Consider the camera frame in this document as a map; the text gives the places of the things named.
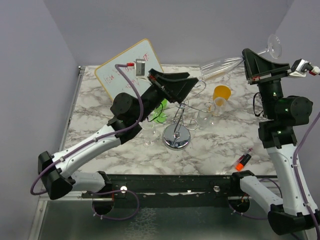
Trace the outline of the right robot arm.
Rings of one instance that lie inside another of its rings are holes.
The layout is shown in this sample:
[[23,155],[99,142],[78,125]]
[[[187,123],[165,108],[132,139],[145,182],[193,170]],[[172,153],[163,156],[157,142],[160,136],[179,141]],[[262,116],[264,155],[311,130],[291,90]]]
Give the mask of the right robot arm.
[[272,230],[278,235],[314,230],[319,239],[320,210],[308,189],[298,156],[302,143],[297,141],[294,127],[309,125],[313,103],[303,96],[284,97],[281,80],[318,75],[320,69],[307,60],[293,65],[277,63],[255,53],[242,51],[245,76],[257,85],[265,121],[259,123],[258,136],[273,162],[282,197],[278,197],[249,170],[235,172],[229,189],[236,195],[248,194],[266,212]]

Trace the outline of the clear wine glass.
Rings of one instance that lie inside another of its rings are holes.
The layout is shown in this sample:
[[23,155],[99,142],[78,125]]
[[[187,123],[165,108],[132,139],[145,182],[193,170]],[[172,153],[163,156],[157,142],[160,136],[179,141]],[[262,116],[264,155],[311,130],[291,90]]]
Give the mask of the clear wine glass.
[[156,141],[156,128],[154,122],[144,121],[141,123],[141,134],[146,147],[152,146]]
[[[282,55],[282,45],[280,39],[271,34],[267,40],[267,46],[264,50],[257,53],[260,56],[266,57],[270,55],[273,59],[278,59]],[[201,76],[203,80],[208,80],[211,78],[217,78],[223,76],[233,69],[238,67],[244,62],[244,57],[242,55],[229,56],[229,57],[219,57],[202,63],[199,66]]]

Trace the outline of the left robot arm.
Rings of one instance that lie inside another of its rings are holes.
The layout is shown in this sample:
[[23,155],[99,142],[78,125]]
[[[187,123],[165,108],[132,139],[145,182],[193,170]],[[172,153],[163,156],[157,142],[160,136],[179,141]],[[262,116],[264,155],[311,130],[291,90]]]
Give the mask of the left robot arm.
[[50,154],[38,156],[38,176],[50,200],[57,200],[73,191],[86,191],[103,198],[111,190],[107,175],[77,172],[80,167],[100,154],[132,140],[141,130],[143,122],[163,100],[181,104],[198,83],[198,78],[187,72],[163,73],[150,69],[147,79],[149,87],[135,96],[121,92],[110,108],[112,119],[101,129],[78,144]]

